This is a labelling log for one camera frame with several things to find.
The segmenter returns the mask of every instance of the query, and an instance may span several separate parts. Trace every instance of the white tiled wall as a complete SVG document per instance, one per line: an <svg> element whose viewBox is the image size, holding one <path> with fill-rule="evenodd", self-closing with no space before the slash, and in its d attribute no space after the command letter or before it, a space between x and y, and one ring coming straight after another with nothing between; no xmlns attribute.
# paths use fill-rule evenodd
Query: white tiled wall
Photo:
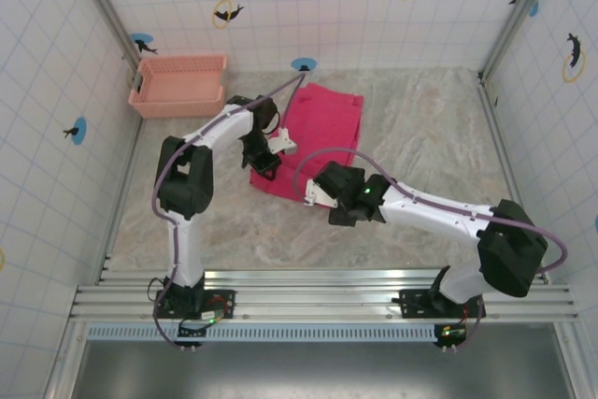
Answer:
<svg viewBox="0 0 598 399"><path fill-rule="evenodd" d="M567 262L551 275L570 283L598 358L598 0L540 0L494 79L498 117L532 218L562 237ZM562 69L578 36L586 66ZM568 79L579 74L565 72ZM556 250L550 253L556 257ZM596 375L598 364L591 366Z"/></svg>
<svg viewBox="0 0 598 399"><path fill-rule="evenodd" d="M231 1L244 9L219 30L220 0L111 0L127 30L153 36L160 54L223 51L242 70L288 69L297 57L322 68L478 70L513 9L512 0Z"/></svg>
<svg viewBox="0 0 598 399"><path fill-rule="evenodd" d="M0 68L0 397L39 397L74 286L101 255L136 118L92 0L0 0ZM75 146L63 130L79 116Z"/></svg>

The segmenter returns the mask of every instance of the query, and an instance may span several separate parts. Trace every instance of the pink cloth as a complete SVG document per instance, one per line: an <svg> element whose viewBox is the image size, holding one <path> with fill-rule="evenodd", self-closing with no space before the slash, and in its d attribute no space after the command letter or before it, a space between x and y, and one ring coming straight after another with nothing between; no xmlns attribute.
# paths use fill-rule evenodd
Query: pink cloth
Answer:
<svg viewBox="0 0 598 399"><path fill-rule="evenodd" d="M249 183L266 193L303 202L303 198L297 198L292 188L295 168L316 150L328 147L356 149L362 109L363 97L360 95L336 93L314 83L299 89L291 110L287 111L289 118L285 125L289 129L291 140L297 144L297 151L294 154L279 154L282 165L278 168L275 180L262 178L251 169ZM309 161L297 179L301 192L306 191L307 180L318 175L329 161L350 165L353 155L343 152L326 153Z"/></svg>

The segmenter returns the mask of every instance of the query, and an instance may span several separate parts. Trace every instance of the gray floor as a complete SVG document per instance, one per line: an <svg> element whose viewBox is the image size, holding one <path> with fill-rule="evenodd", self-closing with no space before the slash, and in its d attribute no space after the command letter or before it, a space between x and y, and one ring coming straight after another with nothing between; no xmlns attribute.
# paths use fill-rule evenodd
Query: gray floor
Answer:
<svg viewBox="0 0 598 399"><path fill-rule="evenodd" d="M482 326L457 354L431 343L92 342L74 397L566 399L551 326Z"/></svg>
<svg viewBox="0 0 598 399"><path fill-rule="evenodd" d="M267 93L294 75L232 75L227 98L236 93ZM445 68L317 71L307 81L364 96L358 149L397 179L467 203L497 204L508 197L474 72ZM276 99L280 106L286 104L288 94ZM168 135L185 135L205 122L145 122L111 269L166 268L166 225L150 209L160 147ZM215 162L215 194L202 224L203 261L208 268L423 267L455 264L473 256L455 242L411 227L367 222L353 229L331 227L323 209L251 188L249 172L240 168L240 153L239 142Z"/></svg>

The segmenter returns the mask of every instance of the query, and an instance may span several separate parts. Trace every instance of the plastic basket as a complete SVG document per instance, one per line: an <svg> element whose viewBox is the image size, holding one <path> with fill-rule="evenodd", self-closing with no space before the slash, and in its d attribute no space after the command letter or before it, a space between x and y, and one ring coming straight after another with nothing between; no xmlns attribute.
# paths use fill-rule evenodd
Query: plastic basket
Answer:
<svg viewBox="0 0 598 399"><path fill-rule="evenodd" d="M215 116L224 107L226 55L141 60L129 105L145 119Z"/></svg>

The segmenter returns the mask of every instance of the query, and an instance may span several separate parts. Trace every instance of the metal pole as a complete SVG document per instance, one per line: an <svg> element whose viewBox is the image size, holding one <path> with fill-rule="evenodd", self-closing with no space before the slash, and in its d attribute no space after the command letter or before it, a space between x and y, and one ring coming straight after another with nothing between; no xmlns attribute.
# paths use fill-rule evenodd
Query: metal pole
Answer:
<svg viewBox="0 0 598 399"><path fill-rule="evenodd" d="M535 1L536 0L517 0L517 3L515 4L515 10L506 22L503 31L498 36L498 39L492 48L491 55L488 58L488 61L484 64L484 68L480 73L482 83L485 80L490 79L498 67L498 64L505 56L506 50L513 42L517 31L523 24L523 21L525 20Z"/></svg>
<svg viewBox="0 0 598 399"><path fill-rule="evenodd" d="M139 53L137 53L135 46L131 42L131 39L122 25L117 12L114 10L114 7L109 0L93 1L97 5L100 14L106 21L106 24L112 32L112 35L114 35L116 40L119 42L123 52L123 57L127 60L127 63L131 67L131 70L133 70L133 73L136 72L140 61Z"/></svg>

